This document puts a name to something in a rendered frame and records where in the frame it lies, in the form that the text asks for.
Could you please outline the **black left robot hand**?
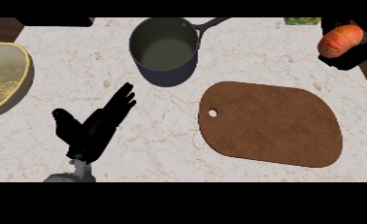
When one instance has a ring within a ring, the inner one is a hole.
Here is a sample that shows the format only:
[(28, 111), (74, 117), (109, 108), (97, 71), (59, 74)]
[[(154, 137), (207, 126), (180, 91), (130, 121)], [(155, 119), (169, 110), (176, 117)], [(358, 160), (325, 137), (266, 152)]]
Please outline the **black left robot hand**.
[(68, 144), (66, 157), (86, 164), (93, 163), (109, 144), (115, 129), (136, 105), (132, 92), (133, 85), (127, 82), (114, 94), (105, 106), (95, 110), (83, 123), (63, 109), (55, 109), (56, 136)]

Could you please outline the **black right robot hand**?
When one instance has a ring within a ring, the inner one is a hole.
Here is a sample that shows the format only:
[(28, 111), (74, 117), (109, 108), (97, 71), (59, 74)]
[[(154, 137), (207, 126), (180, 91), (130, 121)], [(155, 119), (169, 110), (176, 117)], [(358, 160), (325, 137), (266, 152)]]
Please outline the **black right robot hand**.
[[(353, 24), (361, 27), (364, 33), (367, 32), (367, 19), (362, 17), (322, 17), (321, 18), (321, 29), (322, 36), (336, 28), (343, 25)], [(318, 59), (328, 65), (336, 67), (339, 70), (351, 70), (367, 60), (367, 42), (362, 42), (348, 50), (348, 52), (336, 57), (325, 58), (318, 52)]]

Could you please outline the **orange squash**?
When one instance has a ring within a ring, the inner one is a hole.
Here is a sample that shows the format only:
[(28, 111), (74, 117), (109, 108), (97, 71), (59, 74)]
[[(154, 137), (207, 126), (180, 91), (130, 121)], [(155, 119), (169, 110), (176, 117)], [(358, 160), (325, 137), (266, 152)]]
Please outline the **orange squash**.
[(353, 24), (336, 27), (318, 43), (318, 52), (325, 58), (342, 56), (353, 48), (364, 38), (364, 31)]

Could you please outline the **brown cutting board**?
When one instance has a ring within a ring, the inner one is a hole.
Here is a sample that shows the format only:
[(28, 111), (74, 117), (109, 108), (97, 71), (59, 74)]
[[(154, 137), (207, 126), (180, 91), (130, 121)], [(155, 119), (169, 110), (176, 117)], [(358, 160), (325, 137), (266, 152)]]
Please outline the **brown cutting board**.
[(334, 113), (297, 88), (223, 81), (203, 95), (200, 130), (220, 154), (308, 168), (330, 166), (343, 149)]

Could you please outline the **dark grey pot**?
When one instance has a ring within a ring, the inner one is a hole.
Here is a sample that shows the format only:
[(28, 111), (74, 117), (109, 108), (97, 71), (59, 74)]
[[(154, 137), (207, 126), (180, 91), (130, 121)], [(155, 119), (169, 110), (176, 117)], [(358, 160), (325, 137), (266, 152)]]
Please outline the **dark grey pot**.
[(192, 24), (183, 17), (151, 17), (136, 26), (129, 52), (145, 80), (155, 86), (179, 85), (194, 74), (206, 31), (226, 20)]

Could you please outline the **green box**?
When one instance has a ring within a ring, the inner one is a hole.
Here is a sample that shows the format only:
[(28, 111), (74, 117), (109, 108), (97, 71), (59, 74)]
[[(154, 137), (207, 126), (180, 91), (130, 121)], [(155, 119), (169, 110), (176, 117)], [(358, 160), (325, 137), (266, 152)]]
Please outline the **green box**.
[(285, 17), (287, 25), (317, 25), (321, 17)]

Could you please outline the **yellow bowl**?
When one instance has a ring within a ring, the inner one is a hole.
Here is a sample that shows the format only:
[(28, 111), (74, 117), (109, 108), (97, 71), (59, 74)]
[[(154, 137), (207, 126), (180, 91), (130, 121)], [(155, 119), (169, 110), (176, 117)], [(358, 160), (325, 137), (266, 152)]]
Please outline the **yellow bowl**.
[(31, 56), (15, 43), (0, 42), (0, 114), (22, 100), (32, 84)]

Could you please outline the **black appliance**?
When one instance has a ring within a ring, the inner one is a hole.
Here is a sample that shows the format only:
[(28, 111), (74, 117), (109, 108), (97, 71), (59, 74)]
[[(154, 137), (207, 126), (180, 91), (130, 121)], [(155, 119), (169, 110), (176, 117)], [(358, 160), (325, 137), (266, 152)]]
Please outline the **black appliance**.
[(18, 17), (18, 21), (25, 26), (65, 26), (65, 27), (90, 27), (93, 17)]

